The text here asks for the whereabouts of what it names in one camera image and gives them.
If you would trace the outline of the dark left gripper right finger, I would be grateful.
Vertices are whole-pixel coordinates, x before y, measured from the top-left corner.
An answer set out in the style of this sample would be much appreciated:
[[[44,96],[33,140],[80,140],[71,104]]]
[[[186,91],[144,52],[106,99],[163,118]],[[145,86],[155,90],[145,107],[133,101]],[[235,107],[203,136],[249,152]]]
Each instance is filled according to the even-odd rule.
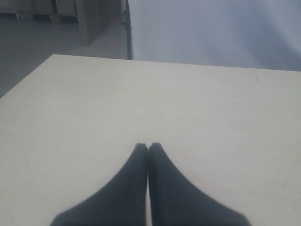
[[[159,143],[149,147],[149,193],[154,226],[248,226],[247,218],[195,187]]]

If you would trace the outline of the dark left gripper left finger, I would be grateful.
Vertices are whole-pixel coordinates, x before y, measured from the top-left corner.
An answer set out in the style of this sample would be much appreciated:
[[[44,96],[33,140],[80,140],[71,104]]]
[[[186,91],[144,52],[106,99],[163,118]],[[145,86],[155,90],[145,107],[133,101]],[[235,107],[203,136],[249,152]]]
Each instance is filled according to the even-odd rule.
[[[99,191],[58,214],[53,226],[144,226],[148,149],[135,148],[120,171]]]

